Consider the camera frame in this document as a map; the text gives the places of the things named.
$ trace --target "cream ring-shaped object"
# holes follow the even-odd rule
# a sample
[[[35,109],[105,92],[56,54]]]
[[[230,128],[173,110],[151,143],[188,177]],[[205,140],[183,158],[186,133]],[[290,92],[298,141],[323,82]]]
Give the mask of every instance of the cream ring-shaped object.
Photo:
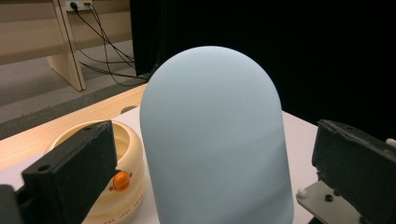
[[[93,120],[76,125],[54,139],[46,153],[82,128],[100,122]],[[143,146],[139,136],[129,126],[112,121],[117,151],[117,170],[86,216],[83,224],[117,223],[130,217],[146,192]]]

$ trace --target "dome-shaped object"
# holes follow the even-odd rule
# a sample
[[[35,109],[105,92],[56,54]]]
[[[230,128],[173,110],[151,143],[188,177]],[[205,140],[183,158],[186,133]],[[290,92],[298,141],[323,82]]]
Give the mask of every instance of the dome-shaped object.
[[[140,124],[162,224],[292,222],[281,103],[246,55],[209,46],[170,58]]]

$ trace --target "floor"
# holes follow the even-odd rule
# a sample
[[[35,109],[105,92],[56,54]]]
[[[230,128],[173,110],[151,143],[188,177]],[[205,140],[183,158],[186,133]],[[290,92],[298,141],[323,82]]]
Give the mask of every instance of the floor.
[[[84,49],[78,53],[86,90],[77,91],[53,71],[47,58],[0,65],[0,139],[23,132],[36,125],[59,118],[84,106],[94,104],[112,95],[127,91],[146,82],[135,77],[132,41],[114,43],[111,46]],[[109,64],[113,75],[104,74]],[[120,77],[122,74],[131,77]]]

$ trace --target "wall socket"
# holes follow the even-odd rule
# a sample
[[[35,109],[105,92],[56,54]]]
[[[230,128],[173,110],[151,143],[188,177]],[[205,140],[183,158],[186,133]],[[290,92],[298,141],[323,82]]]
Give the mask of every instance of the wall socket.
[[[70,3],[75,2],[78,6],[78,11],[82,10],[90,10],[90,8],[86,4],[92,5],[92,0],[64,0],[66,3],[66,11],[74,11],[73,8],[70,7]]]

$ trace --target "white table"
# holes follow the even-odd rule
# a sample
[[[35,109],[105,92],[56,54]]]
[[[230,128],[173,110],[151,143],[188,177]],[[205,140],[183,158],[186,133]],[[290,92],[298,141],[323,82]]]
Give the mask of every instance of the white table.
[[[134,129],[139,136],[141,136],[139,107],[121,114],[113,120],[127,124]],[[304,189],[318,180],[316,175],[317,170],[311,164],[318,127],[285,112],[283,113],[283,120],[285,125],[292,193],[293,195],[296,195],[298,189]],[[42,155],[43,153],[38,153],[26,161],[22,161],[1,171],[0,184],[12,185],[15,189],[20,188],[23,185],[21,171]],[[126,220],[125,223],[160,223],[149,178],[149,168],[146,163],[146,155],[144,155],[144,162],[146,165],[146,179],[148,181],[147,192],[140,208],[137,210],[137,213],[131,217],[130,220]],[[294,198],[293,224],[306,224],[312,219],[312,217],[313,216],[303,209]]]

